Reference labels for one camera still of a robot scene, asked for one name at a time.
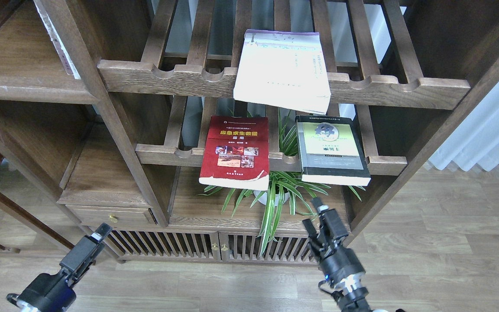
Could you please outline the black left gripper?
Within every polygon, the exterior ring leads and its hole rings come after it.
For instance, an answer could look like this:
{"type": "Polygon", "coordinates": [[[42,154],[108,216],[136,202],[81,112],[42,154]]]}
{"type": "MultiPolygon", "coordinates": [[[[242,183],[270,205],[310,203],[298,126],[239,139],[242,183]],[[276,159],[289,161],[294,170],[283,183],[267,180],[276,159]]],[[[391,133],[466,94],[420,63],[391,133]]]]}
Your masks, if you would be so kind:
{"type": "Polygon", "coordinates": [[[22,312],[65,312],[77,298],[73,287],[99,255],[99,241],[112,231],[113,227],[101,223],[91,236],[83,237],[62,259],[57,274],[39,274],[18,295],[18,308],[22,312]]]}

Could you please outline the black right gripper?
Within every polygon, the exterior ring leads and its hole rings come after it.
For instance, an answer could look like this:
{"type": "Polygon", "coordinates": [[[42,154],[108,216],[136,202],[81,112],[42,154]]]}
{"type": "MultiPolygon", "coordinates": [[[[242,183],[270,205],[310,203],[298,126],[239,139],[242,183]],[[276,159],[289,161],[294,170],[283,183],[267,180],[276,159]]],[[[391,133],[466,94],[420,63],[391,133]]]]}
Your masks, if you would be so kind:
{"type": "Polygon", "coordinates": [[[315,228],[311,219],[304,219],[302,223],[308,233],[311,252],[324,274],[324,281],[329,286],[361,286],[361,278],[366,271],[355,252],[343,245],[348,231],[338,213],[329,209],[320,197],[313,197],[311,203],[318,213],[319,229],[315,228]]]}

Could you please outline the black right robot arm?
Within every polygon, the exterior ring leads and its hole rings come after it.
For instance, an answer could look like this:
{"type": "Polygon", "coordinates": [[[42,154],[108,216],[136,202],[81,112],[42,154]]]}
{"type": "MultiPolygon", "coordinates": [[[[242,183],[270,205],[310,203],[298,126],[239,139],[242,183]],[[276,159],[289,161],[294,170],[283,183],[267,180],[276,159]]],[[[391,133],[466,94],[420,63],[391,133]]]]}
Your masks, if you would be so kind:
{"type": "Polygon", "coordinates": [[[318,283],[319,290],[331,296],[342,312],[371,312],[366,300],[368,289],[362,285],[366,270],[356,253],[343,245],[349,234],[338,212],[319,197],[314,197],[311,203],[318,213],[319,230],[310,219],[302,223],[308,233],[309,249],[324,274],[324,280],[318,283]]]}

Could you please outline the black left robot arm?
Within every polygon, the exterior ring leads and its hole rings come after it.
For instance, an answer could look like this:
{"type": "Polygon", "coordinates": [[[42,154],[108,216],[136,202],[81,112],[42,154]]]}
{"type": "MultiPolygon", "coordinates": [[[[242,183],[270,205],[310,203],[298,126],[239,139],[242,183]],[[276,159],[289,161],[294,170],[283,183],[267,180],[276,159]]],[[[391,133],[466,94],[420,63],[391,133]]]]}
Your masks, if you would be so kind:
{"type": "Polygon", "coordinates": [[[111,233],[106,223],[92,235],[85,235],[59,263],[53,275],[39,274],[20,294],[9,293],[8,302],[22,312],[65,312],[77,298],[73,287],[83,278],[96,257],[105,248],[103,240],[111,233]]]}

